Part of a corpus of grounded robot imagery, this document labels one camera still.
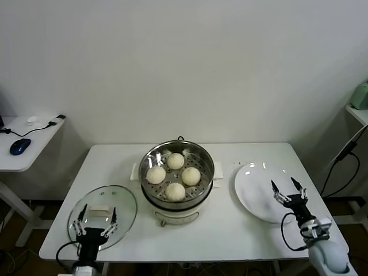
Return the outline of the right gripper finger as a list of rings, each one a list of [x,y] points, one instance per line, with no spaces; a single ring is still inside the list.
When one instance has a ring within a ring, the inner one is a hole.
[[[291,177],[291,180],[295,186],[295,188],[297,189],[297,191],[299,192],[300,196],[302,199],[307,199],[307,194],[306,194],[306,189],[303,188],[301,186],[301,184],[299,183],[299,181],[297,181],[296,179],[294,179],[293,177]]]
[[[286,202],[290,202],[291,198],[282,194],[278,187],[276,186],[275,182],[273,180],[271,180],[271,185],[272,185],[272,190],[274,192],[274,198],[276,199],[276,201],[278,201],[279,203],[286,203]]]

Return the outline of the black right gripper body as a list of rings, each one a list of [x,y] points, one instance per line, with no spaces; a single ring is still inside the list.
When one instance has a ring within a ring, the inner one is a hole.
[[[300,194],[293,194],[288,196],[290,199],[283,203],[283,206],[291,209],[296,215],[298,226],[302,226],[304,223],[313,220],[314,215],[311,214],[306,206],[308,202],[307,198],[302,198]]]

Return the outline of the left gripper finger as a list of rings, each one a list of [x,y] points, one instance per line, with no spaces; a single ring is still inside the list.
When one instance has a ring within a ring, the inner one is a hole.
[[[113,209],[112,217],[110,220],[110,226],[106,228],[102,233],[101,236],[111,236],[114,234],[114,232],[117,229],[117,214],[116,214],[116,208]]]
[[[77,219],[72,223],[76,235],[86,235],[86,230],[82,225],[86,209],[87,204],[84,205],[83,209],[79,212]]]

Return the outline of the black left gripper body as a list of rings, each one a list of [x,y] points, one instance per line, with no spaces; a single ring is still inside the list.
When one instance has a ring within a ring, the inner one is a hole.
[[[102,228],[85,229],[85,234],[76,236],[76,241],[80,245],[79,258],[76,262],[78,265],[94,265],[97,260],[99,247],[108,241],[108,237],[102,235]]]

